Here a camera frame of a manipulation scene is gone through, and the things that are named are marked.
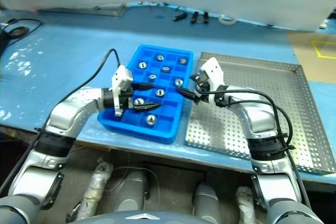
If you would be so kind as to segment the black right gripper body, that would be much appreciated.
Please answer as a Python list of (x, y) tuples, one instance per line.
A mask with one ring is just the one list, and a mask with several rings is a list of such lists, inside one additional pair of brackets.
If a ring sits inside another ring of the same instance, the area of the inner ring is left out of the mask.
[(214, 95), (209, 94), (212, 90), (210, 78), (206, 73), (195, 75), (195, 103), (213, 103)]

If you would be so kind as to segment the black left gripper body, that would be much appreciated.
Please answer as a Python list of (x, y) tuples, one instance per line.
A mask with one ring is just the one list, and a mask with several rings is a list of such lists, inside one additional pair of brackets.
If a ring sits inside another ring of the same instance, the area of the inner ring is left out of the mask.
[(135, 85), (131, 84), (126, 90), (121, 90), (119, 94), (119, 105), (123, 110), (134, 109), (133, 95), (135, 92)]

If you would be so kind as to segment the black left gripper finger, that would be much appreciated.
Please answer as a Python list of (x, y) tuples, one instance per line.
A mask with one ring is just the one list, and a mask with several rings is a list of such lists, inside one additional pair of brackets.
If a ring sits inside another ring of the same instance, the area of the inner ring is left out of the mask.
[(152, 83), (132, 83), (131, 88), (135, 91), (148, 91), (155, 88)]
[(159, 108), (160, 106), (161, 106), (160, 103), (148, 102), (148, 103), (144, 103), (144, 104), (134, 105), (133, 110), (135, 112), (149, 112), (149, 111), (153, 111), (153, 110)]

